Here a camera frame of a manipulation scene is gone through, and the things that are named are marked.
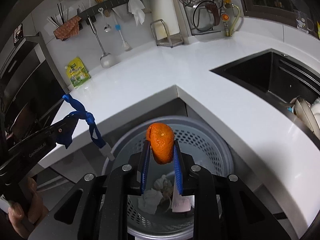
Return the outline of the person left hand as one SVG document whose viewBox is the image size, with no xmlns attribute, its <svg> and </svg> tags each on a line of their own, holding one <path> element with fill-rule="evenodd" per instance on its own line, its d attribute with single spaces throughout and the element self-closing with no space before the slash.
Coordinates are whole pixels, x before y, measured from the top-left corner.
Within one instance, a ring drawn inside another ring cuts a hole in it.
<svg viewBox="0 0 320 240">
<path fill-rule="evenodd" d="M 27 178 L 28 191 L 33 197 L 27 214 L 24 213 L 19 203 L 13 203 L 8 208 L 9 220 L 14 230 L 23 238 L 27 239 L 33 229 L 37 227 L 48 214 L 41 196 L 37 192 L 37 183 L 33 178 Z"/>
</svg>

